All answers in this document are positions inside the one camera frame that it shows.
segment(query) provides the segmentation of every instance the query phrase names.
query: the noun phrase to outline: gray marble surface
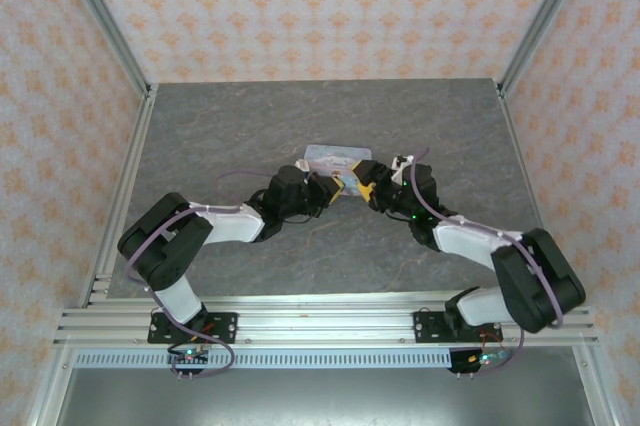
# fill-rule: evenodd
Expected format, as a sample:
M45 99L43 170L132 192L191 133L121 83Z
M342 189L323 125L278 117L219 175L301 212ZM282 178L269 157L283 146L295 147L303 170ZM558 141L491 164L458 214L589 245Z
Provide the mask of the gray marble surface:
M487 224L526 230L536 220L489 79L163 84L127 227L169 191L204 204L248 199L307 144L367 147L389 162L431 147L442 202ZM341 197L307 224L260 244L205 246L187 273L199 295L450 290L496 284L491 271L414 242L404 223ZM109 296L143 296L118 261Z

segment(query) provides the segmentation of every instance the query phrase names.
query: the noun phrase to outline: orange floral wallpaper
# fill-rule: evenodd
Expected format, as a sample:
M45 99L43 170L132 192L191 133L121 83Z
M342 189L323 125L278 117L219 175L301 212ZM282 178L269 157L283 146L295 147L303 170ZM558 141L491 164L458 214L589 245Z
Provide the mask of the orange floral wallpaper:
M77 304L139 96L82 0L0 0L0 423Z
M499 79L542 0L107 0L152 82Z
M509 98L543 220L597 307L636 419L639 85L640 0L566 0Z

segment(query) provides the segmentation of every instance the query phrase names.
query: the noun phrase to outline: patterned wallpaper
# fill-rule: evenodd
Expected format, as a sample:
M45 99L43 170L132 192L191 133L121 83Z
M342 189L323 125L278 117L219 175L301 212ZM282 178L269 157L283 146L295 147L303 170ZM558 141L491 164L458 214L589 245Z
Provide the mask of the patterned wallpaper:
M640 0L566 0L509 98L545 225L640 418Z
M542 0L107 0L152 82L494 77Z
M0 0L0 423L77 304L139 102L82 0Z

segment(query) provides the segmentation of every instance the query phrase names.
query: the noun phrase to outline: black mounting bracket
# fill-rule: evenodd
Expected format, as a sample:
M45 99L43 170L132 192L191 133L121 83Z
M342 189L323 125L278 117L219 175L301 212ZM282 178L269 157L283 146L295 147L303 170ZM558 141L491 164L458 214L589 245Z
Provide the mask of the black mounting bracket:
M481 326L466 326L453 330L445 319L444 311L416 311L413 313L413 333L416 343L497 343L491 334L502 341L502 329L497 329L493 323ZM482 337L482 332L490 333Z
M218 338L227 344L234 344L238 331L238 313L208 312L204 321L204 328L207 327L209 329L204 334ZM205 340L197 337L191 341L191 335L174 326L163 312L157 312L151 315L147 342L149 344L181 344L189 342L197 344L204 343Z

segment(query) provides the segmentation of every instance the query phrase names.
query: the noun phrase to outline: robotic arm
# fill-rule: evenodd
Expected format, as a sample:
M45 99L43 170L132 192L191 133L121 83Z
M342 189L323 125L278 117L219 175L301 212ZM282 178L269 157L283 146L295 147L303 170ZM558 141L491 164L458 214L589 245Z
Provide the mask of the robotic arm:
M401 214L408 219L416 241L435 251L457 254L495 271L500 287L472 288L445 304L445 318L454 336L485 323L515 321L535 333L556 319L551 298L521 252L502 234L489 235L465 227L463 216L444 207L437 196L431 167L415 165L415 185L429 209L413 189L413 158L397 156L391 167L360 161L353 167L358 189L374 211ZM267 189L257 191L239 207L203 206L169 193L129 228L118 250L130 260L143 243L177 213L193 210L154 239L133 262L133 269L162 301L164 308L190 330L202 331L207 310L184 273L199 249L222 241L260 242L277 234L283 222L296 215L318 217L340 194L343 184L333 177L309 174L283 166ZM582 285L546 231L504 233L515 238L535 257L563 313L585 299Z

